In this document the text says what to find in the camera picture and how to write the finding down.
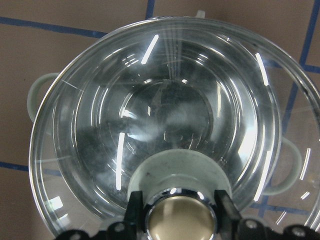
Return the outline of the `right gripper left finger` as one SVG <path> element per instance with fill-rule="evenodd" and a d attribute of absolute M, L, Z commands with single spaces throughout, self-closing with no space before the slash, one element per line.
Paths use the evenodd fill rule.
<path fill-rule="evenodd" d="M 126 240 L 138 240 L 144 232 L 143 192 L 132 191 L 124 215 Z"/>

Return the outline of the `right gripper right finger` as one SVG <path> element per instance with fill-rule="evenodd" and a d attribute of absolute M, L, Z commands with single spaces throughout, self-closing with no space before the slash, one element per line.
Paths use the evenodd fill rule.
<path fill-rule="evenodd" d="M 242 219 L 231 197 L 225 190 L 214 191 L 218 233 L 222 240 L 235 240 Z"/>

